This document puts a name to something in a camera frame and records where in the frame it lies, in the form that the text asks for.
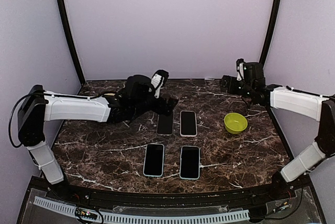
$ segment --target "white wall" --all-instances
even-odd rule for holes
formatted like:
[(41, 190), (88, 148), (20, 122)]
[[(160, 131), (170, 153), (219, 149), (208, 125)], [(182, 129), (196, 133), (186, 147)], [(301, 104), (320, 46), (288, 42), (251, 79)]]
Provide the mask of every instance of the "white wall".
[[(57, 1), (0, 0), (0, 223), (16, 223), (30, 177), (39, 174), (28, 151), (24, 147), (14, 149), (7, 134), (15, 101), (35, 84), (70, 94), (80, 88)], [(59, 125), (46, 124), (49, 143)], [(18, 143), (16, 124), (13, 135)]]
[(88, 80), (235, 75), (257, 61), (272, 0), (65, 0)]
[[(269, 56), (267, 83), (335, 93), (335, 0), (282, 0)], [(295, 155), (312, 143), (318, 123), (287, 111), (275, 114)], [(328, 223), (334, 223), (335, 159), (311, 174)]]

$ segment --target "smartphone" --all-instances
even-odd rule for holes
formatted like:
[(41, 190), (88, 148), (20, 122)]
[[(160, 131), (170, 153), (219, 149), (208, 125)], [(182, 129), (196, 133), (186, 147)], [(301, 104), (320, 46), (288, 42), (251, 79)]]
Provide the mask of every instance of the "smartphone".
[(173, 113), (169, 116), (158, 115), (157, 134), (171, 135), (173, 132)]
[(163, 176), (164, 145), (148, 144), (144, 158), (143, 174), (149, 177)]
[(200, 148), (185, 145), (180, 155), (180, 178), (197, 180), (200, 178)]
[(197, 118), (194, 111), (183, 110), (180, 112), (180, 136), (197, 136)]

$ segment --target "green bowl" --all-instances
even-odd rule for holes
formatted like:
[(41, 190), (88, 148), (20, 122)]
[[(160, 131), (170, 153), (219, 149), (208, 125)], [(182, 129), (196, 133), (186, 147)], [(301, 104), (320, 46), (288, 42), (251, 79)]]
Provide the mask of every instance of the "green bowl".
[(228, 113), (224, 122), (226, 130), (232, 134), (239, 134), (248, 126), (247, 119), (239, 113)]

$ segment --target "black vertical post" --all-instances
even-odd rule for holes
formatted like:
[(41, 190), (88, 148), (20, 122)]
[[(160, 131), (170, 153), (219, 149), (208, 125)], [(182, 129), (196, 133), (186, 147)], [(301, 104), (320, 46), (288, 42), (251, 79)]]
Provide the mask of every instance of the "black vertical post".
[(79, 78), (80, 83), (83, 85), (85, 83), (85, 77), (83, 74), (83, 70), (80, 66), (79, 58), (77, 55), (77, 51), (75, 50), (72, 34), (71, 34), (71, 29), (70, 29), (70, 24), (68, 20), (68, 15), (66, 14), (66, 9), (65, 9), (65, 2), (64, 0), (57, 0), (58, 3), (58, 9), (59, 13), (61, 15), (61, 20), (63, 24), (63, 29), (66, 37), (66, 41), (68, 42), (68, 47), (70, 50), (71, 58), (75, 67), (75, 70), (77, 72), (77, 76)]
[(263, 64), (263, 66), (265, 64), (267, 54), (269, 53), (273, 31), (274, 31), (276, 21), (277, 21), (277, 15), (279, 11), (280, 2), (281, 0), (273, 0), (272, 10), (271, 10), (271, 15), (270, 15), (270, 20), (269, 20), (269, 26), (267, 27), (263, 50), (262, 50), (261, 57), (259, 60), (259, 62)]

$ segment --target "marble table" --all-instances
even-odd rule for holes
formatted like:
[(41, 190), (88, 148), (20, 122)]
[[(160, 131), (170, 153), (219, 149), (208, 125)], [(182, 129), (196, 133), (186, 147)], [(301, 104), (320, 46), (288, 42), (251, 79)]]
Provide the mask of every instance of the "marble table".
[[(80, 95), (118, 90), (124, 81), (90, 81)], [(148, 112), (130, 125), (66, 121), (53, 146), (58, 162), (73, 185), (130, 193), (204, 193), (247, 188), (271, 182), (272, 174), (289, 162), (264, 107), (247, 109), (239, 96), (220, 92), (219, 81), (168, 80), (161, 94), (179, 99), (171, 136), (156, 134), (158, 116)], [(181, 110), (197, 114), (198, 135), (181, 137)], [(237, 112), (248, 127), (240, 135), (225, 130), (224, 117)], [(143, 175), (146, 145), (165, 145), (164, 174)], [(182, 180), (178, 170), (183, 145), (201, 149), (200, 179)]]

